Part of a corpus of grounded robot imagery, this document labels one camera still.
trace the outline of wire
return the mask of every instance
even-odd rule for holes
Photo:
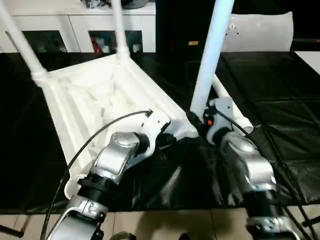
[[[253,138],[249,135],[249,133],[243,128],[241,127],[238,123],[236,123],[233,119],[231,119],[230,117],[228,117],[227,115],[223,114],[221,111],[219,111],[218,109],[215,109],[216,113],[219,114],[221,117],[223,117],[224,119],[226,119],[228,122],[230,122],[231,124],[235,125],[241,132],[244,133],[244,135],[256,146],[256,148],[258,148],[258,145],[255,143],[255,141],[253,140]],[[302,207],[302,205],[300,204],[299,199],[297,198],[296,194],[295,194],[295,189],[290,185],[290,181],[287,180],[287,177],[284,176],[275,166],[273,167],[273,169],[281,176],[282,180],[286,183],[289,192],[291,193],[292,197],[294,198],[294,200],[297,203],[297,206],[299,208],[299,210],[301,211],[305,221],[309,221],[309,217],[307,216],[304,208]],[[303,229],[303,226],[297,221],[297,219],[292,215],[292,213],[289,211],[289,209],[286,206],[283,206],[281,204],[281,206],[284,208],[285,212],[288,214],[288,212],[290,214],[288,214],[288,216],[291,218],[291,220],[294,222],[294,224],[297,226],[297,228],[301,231],[301,233],[303,234],[304,237],[308,237],[308,239],[311,239],[308,234],[306,233],[306,231]],[[315,240],[318,240],[318,235],[315,232],[313,226],[311,224],[308,225],[308,227],[310,228],[312,237]]]
[[[151,111],[136,111],[136,112],[133,112],[133,113],[129,113],[127,115],[124,115],[124,116],[121,116],[111,122],[109,122],[108,124],[104,125],[102,128],[100,128],[95,134],[93,134],[84,144],[83,146],[79,149],[79,151],[74,155],[74,157],[72,158],[72,160],[70,161],[70,163],[68,164],[61,180],[60,180],[60,183],[59,183],[59,186],[55,192],[55,195],[52,199],[52,202],[50,204],[50,207],[48,209],[48,211],[46,212],[46,215],[45,215],[45,219],[44,219],[44,223],[43,223],[43,226],[42,226],[42,231],[41,231],[41,237],[40,237],[40,240],[45,240],[45,237],[46,237],[46,232],[47,232],[47,227],[48,227],[48,223],[49,223],[49,219],[50,219],[50,215],[51,215],[51,212],[52,212],[52,209],[53,209],[53,206],[55,204],[55,201],[56,201],[56,198],[58,196],[58,192],[62,186],[62,183],[64,181],[64,179],[69,175],[69,170],[71,168],[71,166],[74,164],[74,162],[76,161],[76,159],[79,157],[79,155],[81,154],[81,152],[88,146],[88,144],[98,135],[100,134],[102,131],[104,131],[105,129],[107,129],[108,127],[110,127],[112,124],[115,124],[116,122],[122,120],[122,119],[125,119],[125,118],[128,118],[128,117],[131,117],[131,116],[134,116],[134,115],[139,115],[139,114],[149,114]]]
[[[291,213],[291,211],[289,210],[288,207],[283,206],[280,199],[277,196],[276,192],[273,192],[273,196],[275,197],[275,199],[278,201],[278,203],[280,204],[281,207],[283,207],[284,211],[286,212],[286,214],[289,216],[289,218],[292,220],[292,222],[296,225],[296,227],[300,230],[300,232],[302,233],[302,235],[304,236],[304,238],[306,240],[312,240],[311,237],[306,233],[306,231],[303,229],[303,226],[297,221],[297,219],[293,216],[293,214]]]

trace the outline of black floor mat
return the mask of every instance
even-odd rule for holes
[[[49,71],[102,57],[93,53],[40,54]],[[133,60],[185,111],[200,62],[154,53]],[[19,54],[0,54],[0,213],[42,213],[66,162],[43,93]],[[224,53],[216,74],[255,126],[252,137],[276,165],[289,167],[305,203],[319,203],[320,76],[292,52]],[[183,139],[125,173],[111,211],[236,207],[219,151],[204,139]],[[284,201],[293,204],[285,188]],[[66,200],[63,192],[58,201]]]

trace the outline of tiled floor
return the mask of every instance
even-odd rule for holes
[[[310,218],[320,215],[319,205],[304,208]],[[300,222],[303,220],[296,207],[291,207],[290,210]],[[52,216],[49,229],[58,217],[58,215]],[[246,211],[243,208],[117,212],[107,215],[101,229],[104,231],[104,240],[121,231],[136,235],[138,240],[178,240],[182,233],[188,233],[192,240],[252,240],[245,227],[246,218]],[[43,215],[0,216],[1,225],[16,230],[25,229],[23,240],[38,240],[43,222]],[[320,233],[320,224],[314,227]],[[17,239],[0,233],[0,240]]]

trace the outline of white tube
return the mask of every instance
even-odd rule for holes
[[[202,121],[235,0],[216,0],[190,110]]]
[[[35,55],[34,51],[28,44],[25,36],[17,27],[16,23],[14,22],[12,16],[9,14],[3,0],[0,0],[0,17],[2,18],[4,24],[6,25],[12,40],[14,41],[15,45],[17,46],[22,58],[24,59],[26,65],[31,71],[31,74],[34,75],[43,75],[45,74],[46,70],[39,62],[37,56]]]
[[[111,0],[113,16],[115,21],[115,37],[116,37],[116,54],[121,60],[130,57],[127,46],[127,39],[124,30],[124,23],[122,19],[121,0]]]
[[[225,87],[216,75],[214,75],[212,79],[212,86],[219,98],[230,97],[229,93],[227,92],[227,90],[225,89]],[[233,100],[232,103],[233,120],[250,134],[254,130],[254,126],[251,124],[248,118],[243,116],[243,114],[241,113],[241,111],[239,110],[239,108]],[[241,135],[244,135],[244,133],[236,126],[233,125],[232,127],[235,131],[237,131]]]

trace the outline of white chair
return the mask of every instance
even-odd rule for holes
[[[289,51],[294,36],[293,13],[232,14],[222,52]]]

